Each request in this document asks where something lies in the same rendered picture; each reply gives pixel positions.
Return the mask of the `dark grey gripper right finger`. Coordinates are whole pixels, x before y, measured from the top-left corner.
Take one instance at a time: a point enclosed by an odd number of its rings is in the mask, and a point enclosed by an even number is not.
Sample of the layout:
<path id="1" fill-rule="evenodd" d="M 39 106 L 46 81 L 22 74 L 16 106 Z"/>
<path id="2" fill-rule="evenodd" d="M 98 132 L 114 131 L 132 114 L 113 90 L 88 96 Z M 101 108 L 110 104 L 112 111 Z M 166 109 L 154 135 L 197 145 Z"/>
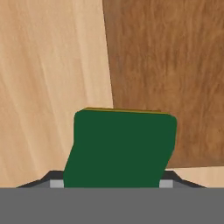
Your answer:
<path id="1" fill-rule="evenodd" d="M 182 179 L 175 171 L 165 171 L 159 181 L 160 188 L 203 188 L 203 185 Z"/>

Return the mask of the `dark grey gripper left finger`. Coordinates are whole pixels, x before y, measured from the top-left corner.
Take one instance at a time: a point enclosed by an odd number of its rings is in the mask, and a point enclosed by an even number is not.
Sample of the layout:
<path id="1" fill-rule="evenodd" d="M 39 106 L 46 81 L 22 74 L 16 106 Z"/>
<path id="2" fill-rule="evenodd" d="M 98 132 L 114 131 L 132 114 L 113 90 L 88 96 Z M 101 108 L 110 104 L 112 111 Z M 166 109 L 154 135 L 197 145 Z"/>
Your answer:
<path id="1" fill-rule="evenodd" d="M 49 171 L 43 178 L 20 186 L 20 188 L 28 187 L 63 188 L 63 171 Z"/>

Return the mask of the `green and yellow sponge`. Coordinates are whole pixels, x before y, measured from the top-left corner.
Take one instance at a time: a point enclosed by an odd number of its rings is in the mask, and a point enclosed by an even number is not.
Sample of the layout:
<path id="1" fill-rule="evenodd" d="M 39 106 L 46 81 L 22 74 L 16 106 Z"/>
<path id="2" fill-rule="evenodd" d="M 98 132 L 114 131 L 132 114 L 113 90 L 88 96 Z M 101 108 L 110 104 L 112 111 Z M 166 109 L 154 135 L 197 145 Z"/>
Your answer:
<path id="1" fill-rule="evenodd" d="M 158 187 L 176 131 L 176 117 L 166 113 L 85 108 L 74 116 L 64 186 Z"/>

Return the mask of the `brown wooden cutting board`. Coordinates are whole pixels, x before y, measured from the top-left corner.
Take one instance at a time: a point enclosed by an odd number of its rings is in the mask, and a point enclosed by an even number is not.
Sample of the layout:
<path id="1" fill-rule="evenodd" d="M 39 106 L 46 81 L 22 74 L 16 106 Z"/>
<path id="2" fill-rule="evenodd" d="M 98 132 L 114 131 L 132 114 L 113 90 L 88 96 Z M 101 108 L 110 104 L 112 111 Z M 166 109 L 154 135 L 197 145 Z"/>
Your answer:
<path id="1" fill-rule="evenodd" d="M 178 120 L 171 167 L 224 165 L 224 0 L 102 0 L 113 103 Z"/>

